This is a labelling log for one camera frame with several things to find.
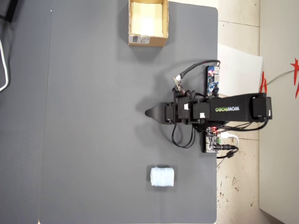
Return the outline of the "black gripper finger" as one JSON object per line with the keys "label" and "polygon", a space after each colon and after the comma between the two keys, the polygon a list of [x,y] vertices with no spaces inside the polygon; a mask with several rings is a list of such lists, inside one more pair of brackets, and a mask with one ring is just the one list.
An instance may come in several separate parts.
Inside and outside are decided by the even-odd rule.
{"label": "black gripper finger", "polygon": [[159,124],[165,124],[165,103],[158,103],[156,106],[147,109],[145,115]]}

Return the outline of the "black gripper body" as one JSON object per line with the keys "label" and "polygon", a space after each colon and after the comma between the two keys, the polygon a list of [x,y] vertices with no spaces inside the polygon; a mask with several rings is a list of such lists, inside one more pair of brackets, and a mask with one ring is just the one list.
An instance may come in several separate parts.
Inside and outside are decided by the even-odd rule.
{"label": "black gripper body", "polygon": [[174,125],[176,123],[177,105],[173,102],[166,102],[164,108],[165,108],[165,112],[164,112],[165,122],[167,124]]}

